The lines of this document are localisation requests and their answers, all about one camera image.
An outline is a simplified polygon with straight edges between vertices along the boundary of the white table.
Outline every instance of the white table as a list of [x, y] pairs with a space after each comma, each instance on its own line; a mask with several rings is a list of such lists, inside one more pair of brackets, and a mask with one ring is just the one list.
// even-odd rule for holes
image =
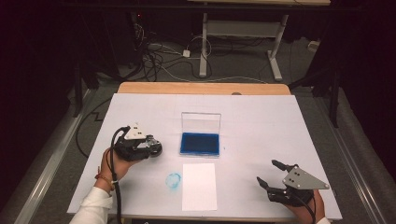
[[[186, 85], [190, 88], [185, 91], [194, 89], [194, 86], [202, 87], [200, 84]], [[271, 87], [255, 84], [247, 85], [247, 88], [260, 86]], [[221, 114], [219, 158], [179, 155], [181, 112]], [[146, 133], [162, 142], [163, 154], [139, 162], [121, 180], [124, 217], [291, 221], [293, 214], [283, 205], [269, 202], [266, 191], [256, 180], [259, 176], [272, 187], [285, 187], [281, 180], [287, 173], [273, 166], [271, 160], [298, 163], [311, 175], [329, 183], [292, 95], [118, 93], [112, 99], [68, 213], [76, 213], [79, 203], [90, 191], [97, 165], [113, 133], [135, 121]], [[165, 184], [166, 177], [171, 174], [181, 175], [183, 180], [183, 164], [190, 163], [215, 164], [218, 210], [182, 211], [182, 185], [170, 189]], [[326, 204], [327, 217], [341, 219], [332, 191], [322, 190], [320, 193]]]
[[[287, 6], [328, 6], [330, 0], [189, 0], [192, 2], [210, 3], [233, 3], [233, 4], [265, 4]], [[276, 81], [281, 81], [282, 75], [276, 61], [277, 50], [282, 40], [289, 15], [283, 15], [281, 22], [257, 22], [257, 21], [214, 21], [209, 20], [207, 13], [203, 18], [202, 53], [200, 61], [200, 77], [206, 77], [207, 44], [208, 35], [233, 35], [252, 37], [274, 37], [275, 44], [272, 50], [267, 51], [269, 63]]]

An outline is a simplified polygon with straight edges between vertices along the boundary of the wooden table edge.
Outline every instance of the wooden table edge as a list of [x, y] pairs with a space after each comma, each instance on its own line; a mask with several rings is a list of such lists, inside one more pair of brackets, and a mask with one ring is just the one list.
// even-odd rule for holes
[[283, 5], [283, 6], [305, 6], [305, 7], [326, 7], [330, 0], [188, 0], [197, 3], [226, 3], [226, 4], [256, 4], [256, 5]]
[[118, 93], [291, 95], [285, 84], [191, 82], [123, 82]]

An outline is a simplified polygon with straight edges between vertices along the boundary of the table leg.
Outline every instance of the table leg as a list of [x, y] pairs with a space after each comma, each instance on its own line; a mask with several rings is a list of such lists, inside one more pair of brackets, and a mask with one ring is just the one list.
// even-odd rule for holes
[[282, 75], [280, 74], [279, 66], [277, 65], [277, 62], [276, 62], [276, 53], [279, 48], [280, 41], [282, 40], [282, 35], [283, 35], [283, 32], [285, 31], [288, 17], [289, 17], [289, 15], [284, 15], [282, 17], [282, 22], [279, 24], [279, 28], [277, 29], [277, 32], [276, 32], [274, 48], [273, 48], [273, 50], [268, 50], [268, 52], [267, 52], [268, 60], [270, 61], [271, 68], [273, 70], [274, 78], [276, 81], [282, 80]]
[[201, 50], [201, 61], [199, 65], [199, 76], [206, 77], [206, 38], [207, 38], [207, 13], [204, 13], [204, 19], [202, 23], [202, 50]]

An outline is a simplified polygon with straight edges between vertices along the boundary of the white paper sheet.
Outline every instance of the white paper sheet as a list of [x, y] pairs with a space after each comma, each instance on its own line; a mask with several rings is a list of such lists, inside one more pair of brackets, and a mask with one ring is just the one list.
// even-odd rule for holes
[[214, 163], [183, 164], [183, 211], [218, 209]]

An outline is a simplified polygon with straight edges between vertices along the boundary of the human hand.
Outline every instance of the human hand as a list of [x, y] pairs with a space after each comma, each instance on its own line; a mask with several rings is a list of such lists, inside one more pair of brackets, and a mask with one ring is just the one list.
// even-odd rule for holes
[[[316, 222], [319, 222], [321, 219], [325, 217], [324, 212], [324, 202], [320, 193], [317, 189], [314, 189], [314, 199], [312, 199], [308, 206], [312, 209], [315, 213]], [[289, 210], [297, 216], [299, 223], [301, 224], [312, 224], [312, 217], [309, 214], [308, 210], [304, 207], [293, 207], [291, 205], [284, 204]]]
[[[131, 166], [137, 164], [140, 161], [125, 161], [121, 159], [115, 151], [113, 151], [114, 170], [117, 174], [117, 179], [121, 180], [127, 173]], [[106, 178], [108, 181], [112, 181], [112, 173], [110, 168], [110, 149], [106, 149], [103, 153], [100, 175]], [[105, 190], [107, 193], [111, 191], [110, 184], [103, 178], [98, 178], [94, 184], [95, 187]]]

